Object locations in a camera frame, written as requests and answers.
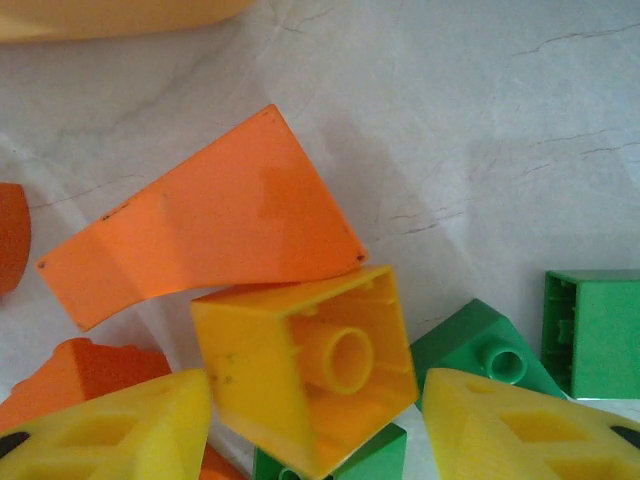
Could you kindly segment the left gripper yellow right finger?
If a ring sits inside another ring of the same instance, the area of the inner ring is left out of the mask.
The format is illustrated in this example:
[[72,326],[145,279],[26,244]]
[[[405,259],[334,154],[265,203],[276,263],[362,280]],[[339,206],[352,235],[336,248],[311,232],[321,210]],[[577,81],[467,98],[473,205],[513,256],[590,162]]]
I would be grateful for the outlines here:
[[639,425],[480,377],[428,371],[422,415],[443,479],[636,479]]

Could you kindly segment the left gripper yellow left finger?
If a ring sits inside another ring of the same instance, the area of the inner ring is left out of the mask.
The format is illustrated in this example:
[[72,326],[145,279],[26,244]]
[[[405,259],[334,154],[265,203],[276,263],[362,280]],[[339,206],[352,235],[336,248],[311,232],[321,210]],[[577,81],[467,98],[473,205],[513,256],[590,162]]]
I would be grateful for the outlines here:
[[1,435],[4,479],[196,479],[212,414],[207,374],[185,370]]

